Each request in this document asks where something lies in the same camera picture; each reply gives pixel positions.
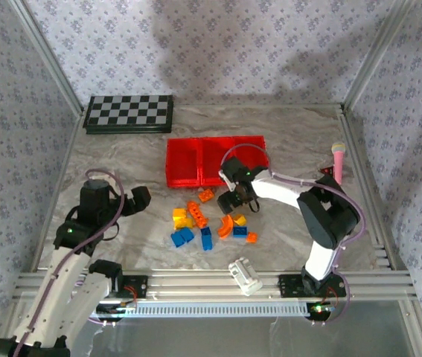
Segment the red plastic container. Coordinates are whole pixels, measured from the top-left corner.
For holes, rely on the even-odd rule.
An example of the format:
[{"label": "red plastic container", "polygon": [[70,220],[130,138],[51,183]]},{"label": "red plastic container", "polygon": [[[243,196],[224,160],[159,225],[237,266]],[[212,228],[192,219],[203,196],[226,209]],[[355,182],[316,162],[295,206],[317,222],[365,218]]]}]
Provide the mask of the red plastic container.
[{"label": "red plastic container", "polygon": [[[263,136],[168,139],[167,186],[201,187],[224,184],[218,175],[220,162],[227,150],[238,144],[254,144],[265,149]],[[232,156],[239,158],[250,169],[269,164],[265,154],[254,147],[239,147],[228,158]]]}]

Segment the floral wallpaper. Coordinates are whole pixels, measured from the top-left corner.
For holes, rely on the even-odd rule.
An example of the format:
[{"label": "floral wallpaper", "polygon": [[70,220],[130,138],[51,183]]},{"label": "floral wallpaper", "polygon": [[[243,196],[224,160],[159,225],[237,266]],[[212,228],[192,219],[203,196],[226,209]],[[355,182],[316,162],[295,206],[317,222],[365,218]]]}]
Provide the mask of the floral wallpaper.
[{"label": "floral wallpaper", "polygon": [[422,305],[422,1],[406,18],[354,113],[385,204],[384,219]]},{"label": "floral wallpaper", "polygon": [[0,0],[0,324],[30,268],[74,118],[7,1]]},{"label": "floral wallpaper", "polygon": [[75,93],[339,103],[393,0],[27,0]]}]

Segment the purple cable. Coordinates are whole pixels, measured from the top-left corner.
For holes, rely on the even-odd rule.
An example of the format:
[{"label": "purple cable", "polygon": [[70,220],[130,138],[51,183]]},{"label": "purple cable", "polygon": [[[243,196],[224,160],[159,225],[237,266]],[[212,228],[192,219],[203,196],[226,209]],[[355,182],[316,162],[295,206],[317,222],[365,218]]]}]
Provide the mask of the purple cable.
[{"label": "purple cable", "polygon": [[[89,174],[90,173],[104,173],[105,175],[108,175],[113,180],[115,180],[116,184],[118,185],[118,188],[120,189],[120,195],[121,195],[120,205],[118,207],[118,210],[116,211],[115,216],[112,218],[111,221],[109,221],[97,233],[95,233],[94,235],[92,235],[88,239],[86,239],[83,242],[81,242],[79,245],[77,245],[75,248],[73,248],[70,252],[68,252],[67,255],[64,256],[64,258],[60,261],[60,263],[57,264],[57,267],[55,268],[54,272],[52,273],[52,276],[55,276],[55,277],[58,276],[58,273],[59,273],[60,269],[65,265],[65,263],[67,262],[67,260],[70,259],[70,257],[73,254],[75,254],[76,251],[79,251],[85,245],[88,245],[89,243],[93,242],[95,239],[97,239],[99,236],[101,236],[103,233],[105,233],[106,230],[108,230],[108,228],[110,228],[111,226],[113,226],[115,224],[115,222],[118,221],[118,218],[120,218],[121,211],[123,210],[123,206],[124,206],[124,188],[123,188],[123,184],[121,183],[121,180],[117,176],[113,175],[112,173],[110,173],[110,172],[108,172],[106,170],[102,170],[102,169],[90,169],[90,170],[87,170],[85,172],[85,176],[86,176],[87,179],[89,179]],[[55,282],[55,279],[50,279],[48,281],[48,283],[47,283],[47,286],[45,287],[44,294],[42,295],[42,298],[40,299],[39,303],[37,304],[37,309],[35,310],[35,313],[32,315],[31,322],[27,326],[27,328],[30,331],[33,329],[33,326],[35,325],[35,323],[37,322],[37,320],[39,318],[40,312],[42,311],[42,309],[43,309],[43,307],[45,305],[45,300],[47,299],[48,294],[50,293],[50,290],[52,289],[52,286],[54,285],[54,282]],[[28,331],[26,333],[24,333],[24,335],[20,339],[19,343],[17,344],[16,349],[14,350],[13,357],[19,357],[19,352],[22,349],[22,347],[24,346],[24,343],[27,340],[29,334],[30,334],[30,332],[28,332]]]},{"label": "purple cable", "polygon": [[346,310],[348,309],[349,305],[350,305],[350,299],[351,299],[351,292],[350,292],[350,286],[348,284],[348,280],[346,279],[346,277],[343,274],[340,274],[336,269],[338,268],[338,259],[341,253],[341,250],[345,250],[346,249],[346,245],[350,244],[352,242],[354,242],[355,240],[358,240],[359,238],[361,238],[363,236],[363,234],[366,231],[366,217],[364,212],[362,211],[362,208],[356,203],[356,201],[354,201],[351,197],[345,195],[344,193],[342,193],[341,191],[335,190],[332,187],[326,186],[324,184],[318,184],[316,182],[311,182],[311,181],[304,181],[304,180],[293,180],[290,178],[285,178],[282,176],[279,176],[278,174],[274,174],[272,172],[271,169],[271,161],[270,161],[270,156],[269,153],[262,149],[261,147],[254,145],[254,144],[238,144],[235,145],[234,147],[231,147],[229,150],[227,150],[227,152],[224,154],[222,161],[220,162],[220,166],[223,165],[224,161],[226,160],[227,156],[235,149],[237,149],[238,147],[254,147],[255,149],[259,149],[261,152],[263,152],[267,159],[269,160],[269,172],[271,177],[273,177],[275,180],[283,182],[283,183],[287,183],[287,184],[294,184],[294,185],[298,185],[298,186],[309,186],[309,187],[317,187],[317,188],[321,188],[322,190],[326,190],[328,192],[331,192],[335,195],[337,195],[338,197],[341,197],[342,199],[344,199],[345,201],[347,201],[350,205],[353,206],[353,208],[356,210],[356,212],[358,213],[360,219],[361,219],[361,229],[359,230],[359,232],[357,234],[355,234],[353,237],[347,238],[343,241],[341,241],[338,246],[336,247],[336,255],[335,255],[335,259],[333,260],[334,264],[331,267],[331,272],[335,275],[338,275],[339,277],[342,278],[343,283],[345,284],[345,291],[346,291],[346,304],[345,306],[343,306],[343,310],[339,313],[338,316],[336,316],[335,318],[333,318],[330,321],[326,321],[323,324],[328,324],[328,323],[333,323],[335,321],[337,321],[339,318],[341,318]]}]

